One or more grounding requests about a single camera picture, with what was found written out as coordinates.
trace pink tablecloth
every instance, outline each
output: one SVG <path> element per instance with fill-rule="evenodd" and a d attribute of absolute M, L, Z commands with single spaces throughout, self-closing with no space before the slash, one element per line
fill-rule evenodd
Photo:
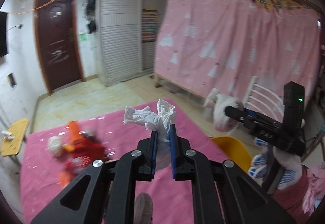
<path fill-rule="evenodd" d="M 157 102 L 149 102 L 135 107 L 143 109 L 149 106 L 157 113 Z M 176 128 L 178 136 L 187 138 L 191 148 L 204 153 L 208 159 L 222 162 L 226 159 L 204 133 L 176 107 Z M 144 126 L 123 124 L 124 111 L 117 111 L 104 116 L 81 121 L 82 130 L 93 128 L 99 140 L 106 146 L 107 153 L 113 159 L 135 149 L 138 141 L 151 134 Z M 47 149 L 48 138 L 62 135 L 67 138 L 68 128 L 60 126 L 31 134 L 27 139 L 21 170 L 21 200 L 25 223 L 31 220 L 61 191 L 59 172 L 67 157 L 53 158 Z M 156 172 L 152 182 L 137 182 L 136 195 L 148 193 L 153 200 L 153 223 L 192 224 L 193 206 L 190 181 L 174 181 L 171 166 Z"/>

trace white cabinet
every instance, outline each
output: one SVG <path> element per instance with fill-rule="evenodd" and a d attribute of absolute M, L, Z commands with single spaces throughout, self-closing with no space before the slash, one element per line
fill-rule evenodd
<path fill-rule="evenodd" d="M 100 41 L 106 86 L 142 71 L 140 0 L 100 0 Z"/>

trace white roller shutter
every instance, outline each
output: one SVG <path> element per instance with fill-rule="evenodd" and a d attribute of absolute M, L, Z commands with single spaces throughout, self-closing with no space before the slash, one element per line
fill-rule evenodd
<path fill-rule="evenodd" d="M 163 22 L 167 0 L 142 0 L 142 8 L 153 8 L 158 11 L 158 28 Z M 156 42 L 142 43 L 143 70 L 153 68 Z"/>
<path fill-rule="evenodd" d="M 100 36 L 105 85 L 142 71 L 139 0 L 100 0 Z"/>

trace blue dotted glove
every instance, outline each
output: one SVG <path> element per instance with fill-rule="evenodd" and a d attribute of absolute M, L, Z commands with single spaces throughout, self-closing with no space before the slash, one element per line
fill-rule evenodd
<path fill-rule="evenodd" d="M 248 175 L 257 180 L 264 177 L 267 172 L 268 155 L 266 147 L 268 146 L 268 143 L 259 138 L 255 138 L 254 143 L 257 146 L 264 147 L 263 153 L 254 156 L 253 160 L 251 161 L 251 168 L 248 170 Z M 273 154 L 279 164 L 286 169 L 277 188 L 283 190 L 297 183 L 302 176 L 300 157 L 281 151 L 277 147 L 273 147 Z"/>

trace pink bed curtain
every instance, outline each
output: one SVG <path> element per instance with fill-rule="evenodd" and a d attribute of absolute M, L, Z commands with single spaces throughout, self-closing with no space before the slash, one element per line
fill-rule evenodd
<path fill-rule="evenodd" d="M 317 21 L 314 10 L 277 11 L 252 0 L 168 0 L 155 72 L 203 97 L 217 88 L 243 99 L 252 76 L 282 97 L 294 81 L 308 102 L 319 65 Z"/>

